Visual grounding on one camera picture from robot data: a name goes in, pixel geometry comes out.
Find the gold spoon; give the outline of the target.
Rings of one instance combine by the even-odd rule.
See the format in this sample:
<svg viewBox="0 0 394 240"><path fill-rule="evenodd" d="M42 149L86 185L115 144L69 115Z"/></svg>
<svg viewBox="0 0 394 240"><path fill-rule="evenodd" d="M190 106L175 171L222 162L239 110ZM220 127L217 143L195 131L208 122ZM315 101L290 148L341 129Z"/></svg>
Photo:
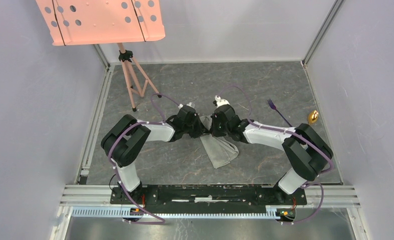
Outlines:
<svg viewBox="0 0 394 240"><path fill-rule="evenodd" d="M308 116L307 116L307 122L312 125L316 123L319 119L319 112L317 110L313 110Z"/></svg>

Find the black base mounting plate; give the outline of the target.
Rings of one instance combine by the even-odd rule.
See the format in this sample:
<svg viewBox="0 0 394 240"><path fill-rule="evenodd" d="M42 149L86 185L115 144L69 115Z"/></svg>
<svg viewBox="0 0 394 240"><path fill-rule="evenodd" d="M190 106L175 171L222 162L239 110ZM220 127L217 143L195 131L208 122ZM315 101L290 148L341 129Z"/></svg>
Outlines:
<svg viewBox="0 0 394 240"><path fill-rule="evenodd" d="M261 184L149 184L130 196L153 214L255 214L265 213L266 206L307 205L303 189L288 195L278 187Z"/></svg>

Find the purple metal fork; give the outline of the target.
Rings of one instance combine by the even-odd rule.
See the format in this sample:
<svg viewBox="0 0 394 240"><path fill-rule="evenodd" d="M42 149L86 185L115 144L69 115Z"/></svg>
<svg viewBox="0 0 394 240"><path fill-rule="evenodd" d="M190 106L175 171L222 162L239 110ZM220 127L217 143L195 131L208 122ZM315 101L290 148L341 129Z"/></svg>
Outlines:
<svg viewBox="0 0 394 240"><path fill-rule="evenodd" d="M277 107L276 107L276 105L274 104L274 102L272 101L272 99L268 99L267 100L267 102L268 102L268 105L269 105L269 107L272 109L272 110L274 110L274 111L276 111L279 115L280 115L280 117L287 123L287 125L289 126L289 127L292 127L292 124L285 118L285 116L277 109Z"/></svg>

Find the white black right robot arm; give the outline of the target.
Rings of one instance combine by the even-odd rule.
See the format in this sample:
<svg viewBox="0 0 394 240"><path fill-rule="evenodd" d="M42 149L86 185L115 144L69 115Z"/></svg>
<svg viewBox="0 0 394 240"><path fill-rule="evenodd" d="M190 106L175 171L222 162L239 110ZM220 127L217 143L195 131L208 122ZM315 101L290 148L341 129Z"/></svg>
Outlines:
<svg viewBox="0 0 394 240"><path fill-rule="evenodd" d="M333 168L333 152L308 124L277 127L241 119L229 103L218 103L211 116L211 133L234 141L259 144L284 151L291 169L275 184L274 199L286 204L294 192Z"/></svg>

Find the pink music stand tripod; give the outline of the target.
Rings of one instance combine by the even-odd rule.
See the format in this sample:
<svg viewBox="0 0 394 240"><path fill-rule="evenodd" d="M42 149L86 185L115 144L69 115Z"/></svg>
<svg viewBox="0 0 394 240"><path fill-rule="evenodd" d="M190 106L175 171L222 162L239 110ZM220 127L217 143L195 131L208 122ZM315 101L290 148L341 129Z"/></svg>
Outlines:
<svg viewBox="0 0 394 240"><path fill-rule="evenodd" d="M155 42L165 37L158 0L38 0L55 46L117 44L132 110L134 95L144 96L151 79L125 43Z"/></svg>

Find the aluminium frame rail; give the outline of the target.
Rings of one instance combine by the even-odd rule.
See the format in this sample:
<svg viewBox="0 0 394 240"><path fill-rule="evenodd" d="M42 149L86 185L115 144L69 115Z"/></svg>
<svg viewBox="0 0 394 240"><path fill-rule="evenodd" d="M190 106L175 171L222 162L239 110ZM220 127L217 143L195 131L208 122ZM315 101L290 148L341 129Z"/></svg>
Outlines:
<svg viewBox="0 0 394 240"><path fill-rule="evenodd" d="M355 190L348 185L317 185L297 189L279 201L274 188L262 184L144 185L131 201L116 186L67 185L61 206L75 217L280 219L301 208L357 208Z"/></svg>

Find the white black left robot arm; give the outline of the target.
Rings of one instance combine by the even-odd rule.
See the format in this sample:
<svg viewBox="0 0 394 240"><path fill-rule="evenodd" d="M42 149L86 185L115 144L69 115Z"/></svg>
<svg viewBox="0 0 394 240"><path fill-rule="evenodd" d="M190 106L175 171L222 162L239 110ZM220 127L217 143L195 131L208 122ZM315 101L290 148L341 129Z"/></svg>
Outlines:
<svg viewBox="0 0 394 240"><path fill-rule="evenodd" d="M135 204L142 197L135 160L146 142L172 143L184 135L195 139L208 133L209 128L204 126L196 110L184 105L177 114L160 122L124 115L103 137L101 148L118 176L123 198L128 203Z"/></svg>

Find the grey cloth napkin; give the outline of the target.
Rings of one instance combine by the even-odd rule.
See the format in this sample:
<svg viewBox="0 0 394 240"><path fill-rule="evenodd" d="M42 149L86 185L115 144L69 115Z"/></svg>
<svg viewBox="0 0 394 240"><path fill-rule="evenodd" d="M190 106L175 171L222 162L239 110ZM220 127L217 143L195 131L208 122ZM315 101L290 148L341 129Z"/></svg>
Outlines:
<svg viewBox="0 0 394 240"><path fill-rule="evenodd" d="M209 133L201 136L200 140L215 169L229 164L239 155L237 146L224 137L214 137Z"/></svg>

